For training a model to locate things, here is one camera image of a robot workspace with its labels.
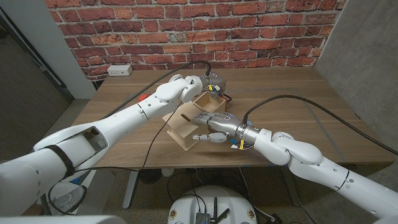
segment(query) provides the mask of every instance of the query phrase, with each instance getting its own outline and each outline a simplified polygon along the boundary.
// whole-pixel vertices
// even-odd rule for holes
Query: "electrical outlet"
[[[131,65],[111,65],[108,68],[108,74],[110,76],[128,76],[131,72]]]

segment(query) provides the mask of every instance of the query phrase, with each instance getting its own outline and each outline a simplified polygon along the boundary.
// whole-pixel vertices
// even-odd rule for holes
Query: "wooden table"
[[[327,82],[312,68],[213,69],[227,79],[226,94],[233,100],[227,111],[243,118],[245,112],[266,98],[290,94],[306,97],[336,113],[370,136],[374,134],[354,114]],[[165,70],[133,71],[129,77],[109,77],[81,112],[74,124],[96,121],[138,92]],[[181,70],[182,75],[202,75],[204,70]],[[153,86],[153,93],[160,85]],[[249,115],[258,128],[273,133],[284,131],[296,140],[309,142],[322,154],[339,164],[389,164],[390,152],[366,140],[316,107],[294,99],[267,103]],[[115,145],[98,166],[141,168],[150,142],[164,124],[154,118]],[[146,168],[269,166],[271,163],[256,150],[240,151],[231,143],[199,142],[184,151],[163,130],[150,150]]]

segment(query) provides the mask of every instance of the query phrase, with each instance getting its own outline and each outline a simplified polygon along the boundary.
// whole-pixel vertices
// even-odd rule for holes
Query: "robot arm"
[[[125,135],[151,118],[174,111],[201,93],[198,76],[173,76],[144,101],[112,116],[56,132],[34,146],[33,153],[0,164],[0,216],[22,214],[60,180],[71,181],[95,166]]]
[[[273,164],[288,164],[290,171],[296,176],[337,191],[375,217],[398,215],[397,192],[323,157],[314,145],[296,141],[287,133],[278,132],[272,135],[269,130],[243,125],[238,118],[228,113],[202,113],[193,120],[253,145],[255,150]],[[193,139],[213,141],[210,135],[196,135]]]

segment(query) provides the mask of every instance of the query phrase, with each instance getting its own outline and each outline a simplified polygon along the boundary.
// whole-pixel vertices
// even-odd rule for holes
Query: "yellow label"
[[[240,149],[240,150],[242,150],[242,149],[243,149],[243,143],[244,143],[244,141],[243,141],[243,140],[241,140],[241,147],[239,147],[239,149]]]

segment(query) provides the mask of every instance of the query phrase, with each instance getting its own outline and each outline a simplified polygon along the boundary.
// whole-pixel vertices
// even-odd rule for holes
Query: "gray wall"
[[[76,99],[94,95],[93,84],[85,78],[44,0],[2,0],[0,6]]]
[[[380,139],[398,149],[398,1],[349,0],[315,64]]]

